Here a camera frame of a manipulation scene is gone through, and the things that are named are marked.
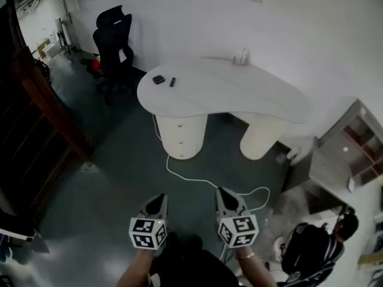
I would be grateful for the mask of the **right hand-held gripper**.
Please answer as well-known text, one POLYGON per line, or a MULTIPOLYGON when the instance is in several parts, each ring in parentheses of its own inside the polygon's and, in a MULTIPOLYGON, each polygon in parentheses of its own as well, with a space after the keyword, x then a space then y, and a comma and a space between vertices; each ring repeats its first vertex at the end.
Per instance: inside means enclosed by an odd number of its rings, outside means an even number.
POLYGON ((215 192, 216 211, 221 218, 218 235, 229 249, 251 246, 258 233, 256 216, 250 214, 245 200, 234 191, 218 187, 215 192))

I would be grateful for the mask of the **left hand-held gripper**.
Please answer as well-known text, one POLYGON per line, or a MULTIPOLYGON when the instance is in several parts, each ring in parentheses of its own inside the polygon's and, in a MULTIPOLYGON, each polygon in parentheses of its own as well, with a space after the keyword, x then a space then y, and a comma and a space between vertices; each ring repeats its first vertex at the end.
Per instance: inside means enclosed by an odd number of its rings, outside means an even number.
POLYGON ((149 251, 160 249, 168 236, 164 220, 167 216, 167 195, 161 193, 149 198, 141 206, 139 214, 143 217, 132 217, 129 224, 133 247, 149 251))

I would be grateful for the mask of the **white large drawer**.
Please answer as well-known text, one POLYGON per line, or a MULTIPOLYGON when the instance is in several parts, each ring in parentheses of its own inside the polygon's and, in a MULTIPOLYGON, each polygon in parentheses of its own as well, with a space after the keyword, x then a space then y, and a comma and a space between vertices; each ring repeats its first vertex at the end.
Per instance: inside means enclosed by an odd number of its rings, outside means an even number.
POLYGON ((197 149, 185 149, 185 148, 165 149, 165 151, 170 157, 172 157, 174 159, 188 160, 188 159, 195 157, 197 154, 199 154, 201 151, 201 148, 197 148, 197 149))

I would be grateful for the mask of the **person's left forearm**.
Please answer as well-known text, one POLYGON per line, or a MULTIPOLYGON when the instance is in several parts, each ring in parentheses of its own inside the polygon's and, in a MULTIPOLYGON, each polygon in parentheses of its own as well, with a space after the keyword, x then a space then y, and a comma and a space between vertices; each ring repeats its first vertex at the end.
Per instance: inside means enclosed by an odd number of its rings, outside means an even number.
POLYGON ((147 287, 154 251, 138 249, 130 266, 118 280, 116 287, 147 287))

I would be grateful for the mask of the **person's right forearm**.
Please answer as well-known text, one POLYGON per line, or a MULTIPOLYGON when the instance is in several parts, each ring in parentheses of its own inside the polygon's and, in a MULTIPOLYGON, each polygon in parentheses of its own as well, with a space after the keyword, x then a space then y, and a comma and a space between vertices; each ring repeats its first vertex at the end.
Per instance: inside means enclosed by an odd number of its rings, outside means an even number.
POLYGON ((242 274, 253 287, 278 287, 251 246, 236 248, 235 256, 241 267, 242 274))

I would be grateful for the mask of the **white cabinet with brass knobs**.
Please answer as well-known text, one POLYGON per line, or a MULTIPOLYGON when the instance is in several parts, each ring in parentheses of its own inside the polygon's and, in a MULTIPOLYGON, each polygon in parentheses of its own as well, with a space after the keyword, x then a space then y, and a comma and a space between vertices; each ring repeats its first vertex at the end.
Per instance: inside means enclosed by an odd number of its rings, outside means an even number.
MULTIPOLYGON (((139 82, 137 96, 154 116, 249 114, 240 150, 250 160, 261 159, 290 124, 307 122, 311 111, 308 98, 295 86, 258 67, 222 59, 198 58, 156 67, 139 82), (156 75, 166 81, 155 85, 152 77, 156 75), (170 87, 173 77, 175 85, 170 87)), ((206 127, 202 130, 189 134, 204 141, 206 127)))

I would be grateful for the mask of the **grey fluffy rug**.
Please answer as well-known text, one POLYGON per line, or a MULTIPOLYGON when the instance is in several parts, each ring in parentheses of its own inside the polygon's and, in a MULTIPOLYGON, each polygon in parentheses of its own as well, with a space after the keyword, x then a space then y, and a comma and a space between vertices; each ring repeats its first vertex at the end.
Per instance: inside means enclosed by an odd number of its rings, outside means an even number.
POLYGON ((307 215, 309 215, 307 190, 297 187, 280 195, 264 230, 262 255, 266 261, 281 261, 293 230, 307 215))

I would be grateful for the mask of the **person's black clothed body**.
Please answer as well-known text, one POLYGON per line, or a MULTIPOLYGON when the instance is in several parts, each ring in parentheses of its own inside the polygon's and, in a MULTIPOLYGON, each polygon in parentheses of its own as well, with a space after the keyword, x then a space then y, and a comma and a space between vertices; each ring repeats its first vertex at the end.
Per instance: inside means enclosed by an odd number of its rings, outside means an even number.
POLYGON ((202 247, 199 236, 180 238, 174 232, 154 257, 150 277, 159 287, 239 287, 233 272, 202 247))

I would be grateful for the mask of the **white power strip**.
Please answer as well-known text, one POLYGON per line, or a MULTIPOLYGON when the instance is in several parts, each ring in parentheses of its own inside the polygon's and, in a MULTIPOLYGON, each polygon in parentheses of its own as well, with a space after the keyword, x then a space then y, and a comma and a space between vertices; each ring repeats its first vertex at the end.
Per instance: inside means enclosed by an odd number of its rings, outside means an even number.
POLYGON ((287 158, 290 161, 290 165, 296 165, 301 160, 303 160, 311 151, 312 147, 310 146, 302 147, 300 145, 293 145, 287 154, 287 158))

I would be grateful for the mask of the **black backpack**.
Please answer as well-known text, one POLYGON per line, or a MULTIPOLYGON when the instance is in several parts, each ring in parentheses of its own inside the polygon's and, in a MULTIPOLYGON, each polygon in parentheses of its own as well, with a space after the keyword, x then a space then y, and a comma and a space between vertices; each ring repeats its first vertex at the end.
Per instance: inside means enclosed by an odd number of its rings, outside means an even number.
POLYGON ((344 243, 354 235, 359 220, 353 208, 340 214, 331 233, 326 224, 316 227, 303 222, 279 246, 282 271, 288 275, 278 287, 318 287, 332 273, 345 251, 344 243))

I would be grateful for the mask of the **grey shelf cabinet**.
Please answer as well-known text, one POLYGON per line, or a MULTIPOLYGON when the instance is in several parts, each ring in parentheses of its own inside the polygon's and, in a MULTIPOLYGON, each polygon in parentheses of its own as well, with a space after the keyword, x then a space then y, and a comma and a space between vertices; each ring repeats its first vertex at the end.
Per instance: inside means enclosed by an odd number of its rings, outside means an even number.
POLYGON ((383 175, 383 125, 357 99, 295 164, 283 192, 298 195, 311 215, 339 214, 357 188, 383 175))

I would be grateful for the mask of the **dark wooden staircase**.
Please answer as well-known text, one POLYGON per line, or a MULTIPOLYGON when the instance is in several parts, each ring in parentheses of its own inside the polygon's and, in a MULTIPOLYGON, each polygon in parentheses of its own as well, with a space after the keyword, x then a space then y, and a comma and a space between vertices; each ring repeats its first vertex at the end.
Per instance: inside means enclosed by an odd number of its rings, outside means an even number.
POLYGON ((74 124, 23 38, 14 0, 0 7, 0 193, 38 221, 73 163, 94 148, 74 124))

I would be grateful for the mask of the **black office chair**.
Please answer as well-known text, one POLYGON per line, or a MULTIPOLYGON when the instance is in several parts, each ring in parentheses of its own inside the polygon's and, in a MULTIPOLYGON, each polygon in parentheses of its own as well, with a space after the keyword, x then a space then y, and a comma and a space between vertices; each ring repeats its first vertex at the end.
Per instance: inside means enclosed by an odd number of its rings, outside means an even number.
POLYGON ((136 94, 143 71, 134 67, 134 52, 129 46, 132 15, 125 14, 122 6, 112 7, 98 15, 93 40, 100 58, 100 77, 105 81, 97 84, 97 91, 104 91, 104 101, 111 104, 113 90, 125 86, 136 94))

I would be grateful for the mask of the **black floor equipment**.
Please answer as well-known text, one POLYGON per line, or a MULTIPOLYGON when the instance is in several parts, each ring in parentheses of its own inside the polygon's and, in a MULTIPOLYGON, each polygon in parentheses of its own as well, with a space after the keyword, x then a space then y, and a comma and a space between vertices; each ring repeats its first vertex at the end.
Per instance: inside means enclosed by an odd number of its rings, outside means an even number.
POLYGON ((50 79, 51 69, 40 59, 34 59, 34 62, 37 65, 43 77, 51 84, 51 79, 50 79))

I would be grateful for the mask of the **cardboard box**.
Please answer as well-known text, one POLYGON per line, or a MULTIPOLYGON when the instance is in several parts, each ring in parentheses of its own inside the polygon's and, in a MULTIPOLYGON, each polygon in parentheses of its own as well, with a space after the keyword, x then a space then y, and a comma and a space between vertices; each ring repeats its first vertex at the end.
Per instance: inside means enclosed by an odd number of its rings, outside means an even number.
POLYGON ((42 43, 37 45, 37 53, 40 60, 43 60, 47 57, 47 52, 54 48, 56 41, 51 42, 49 39, 45 39, 42 43))

